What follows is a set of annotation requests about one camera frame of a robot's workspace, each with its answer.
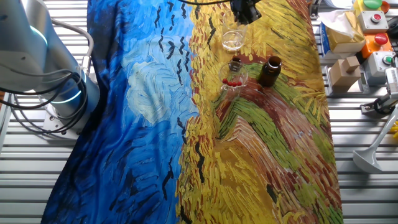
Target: red button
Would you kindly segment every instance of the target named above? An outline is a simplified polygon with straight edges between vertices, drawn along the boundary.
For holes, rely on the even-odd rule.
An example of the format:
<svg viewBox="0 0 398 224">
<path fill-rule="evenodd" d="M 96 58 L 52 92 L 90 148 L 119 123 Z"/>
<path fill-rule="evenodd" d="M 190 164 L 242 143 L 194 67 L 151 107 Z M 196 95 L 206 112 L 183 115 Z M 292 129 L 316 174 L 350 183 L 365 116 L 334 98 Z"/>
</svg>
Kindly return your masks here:
<svg viewBox="0 0 398 224">
<path fill-rule="evenodd" d="M 374 42 L 378 45 L 384 45 L 388 43 L 388 37 L 386 34 L 376 34 L 374 37 Z"/>
<path fill-rule="evenodd" d="M 380 16 L 379 14 L 373 15 L 373 18 L 374 18 L 375 20 L 381 20 L 381 16 Z"/>
</svg>

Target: brown glass bottle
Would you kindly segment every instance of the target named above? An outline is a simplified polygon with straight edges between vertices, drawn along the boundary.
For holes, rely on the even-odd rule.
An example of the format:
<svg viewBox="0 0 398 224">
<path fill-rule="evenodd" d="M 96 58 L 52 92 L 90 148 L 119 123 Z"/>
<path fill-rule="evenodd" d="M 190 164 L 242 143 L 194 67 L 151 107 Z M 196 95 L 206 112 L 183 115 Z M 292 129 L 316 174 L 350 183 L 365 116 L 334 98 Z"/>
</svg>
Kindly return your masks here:
<svg viewBox="0 0 398 224">
<path fill-rule="evenodd" d="M 268 62 L 262 66 L 259 76 L 259 83 L 263 87 L 271 87 L 275 84 L 280 71 L 282 70 L 282 60 L 279 57 L 272 56 Z"/>
</svg>

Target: clear plastic cup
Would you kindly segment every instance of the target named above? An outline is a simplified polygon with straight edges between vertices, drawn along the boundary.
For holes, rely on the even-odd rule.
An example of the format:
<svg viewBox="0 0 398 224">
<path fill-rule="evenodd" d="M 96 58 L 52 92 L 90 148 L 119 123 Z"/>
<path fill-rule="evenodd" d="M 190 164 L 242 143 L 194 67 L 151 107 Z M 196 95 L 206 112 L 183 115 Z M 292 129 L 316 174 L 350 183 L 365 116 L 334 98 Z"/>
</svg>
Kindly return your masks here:
<svg viewBox="0 0 398 224">
<path fill-rule="evenodd" d="M 235 21 L 232 11 L 227 11 L 223 16 L 223 38 L 222 43 L 226 50 L 237 51 L 244 43 L 248 27 L 240 25 Z"/>
<path fill-rule="evenodd" d="M 230 61 L 221 66 L 218 78 L 223 84 L 222 91 L 226 91 L 229 100 L 239 97 L 242 87 L 248 85 L 248 70 L 242 63 Z"/>
</svg>

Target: white tissue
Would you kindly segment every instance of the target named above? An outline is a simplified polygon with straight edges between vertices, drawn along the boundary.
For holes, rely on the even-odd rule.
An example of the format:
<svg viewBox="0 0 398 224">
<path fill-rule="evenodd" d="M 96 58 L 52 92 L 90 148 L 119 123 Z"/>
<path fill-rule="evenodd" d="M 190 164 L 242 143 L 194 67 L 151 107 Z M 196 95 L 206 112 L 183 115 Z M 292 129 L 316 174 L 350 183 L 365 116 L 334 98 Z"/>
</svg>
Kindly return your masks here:
<svg viewBox="0 0 398 224">
<path fill-rule="evenodd" d="M 324 0 L 324 2 L 330 6 L 339 9 L 351 9 L 355 0 Z"/>
<path fill-rule="evenodd" d="M 321 12 L 319 13 L 319 20 L 321 20 L 323 24 L 330 29 L 354 38 L 354 31 L 344 12 L 344 10 Z"/>
</svg>

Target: metal grating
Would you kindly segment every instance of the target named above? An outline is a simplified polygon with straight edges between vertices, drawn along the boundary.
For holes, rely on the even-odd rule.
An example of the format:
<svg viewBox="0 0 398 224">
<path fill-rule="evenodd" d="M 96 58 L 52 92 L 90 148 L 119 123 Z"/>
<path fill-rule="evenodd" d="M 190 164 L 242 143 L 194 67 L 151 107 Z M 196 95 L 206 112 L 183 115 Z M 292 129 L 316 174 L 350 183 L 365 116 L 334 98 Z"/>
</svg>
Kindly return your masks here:
<svg viewBox="0 0 398 224">
<path fill-rule="evenodd" d="M 86 29 L 87 1 L 51 0 L 45 3 L 52 17 Z M 320 10 L 331 9 L 322 5 Z M 387 17 L 394 15 L 398 15 L 398 9 L 392 9 Z M 319 46 L 319 22 L 313 21 L 313 25 Z M 81 62 L 87 50 L 86 39 L 61 27 L 55 30 Z M 363 116 L 360 104 L 372 102 L 386 93 L 384 86 L 378 86 L 372 87 L 371 94 L 366 96 L 328 98 L 346 224 L 398 223 L 398 140 L 391 134 L 386 136 L 377 151 L 377 159 L 385 170 L 383 174 L 361 173 L 352 160 L 352 151 L 369 147 L 387 119 Z M 23 105 L 39 103 L 33 97 L 20 96 L 19 100 Z M 44 110 L 26 111 L 26 114 L 36 124 L 43 125 Z M 0 142 L 4 138 L 0 153 L 0 223 L 40 223 L 52 187 L 75 142 L 46 141 L 24 129 L 12 115 L 8 124 L 4 124 L 6 131 L 0 128 Z"/>
</svg>

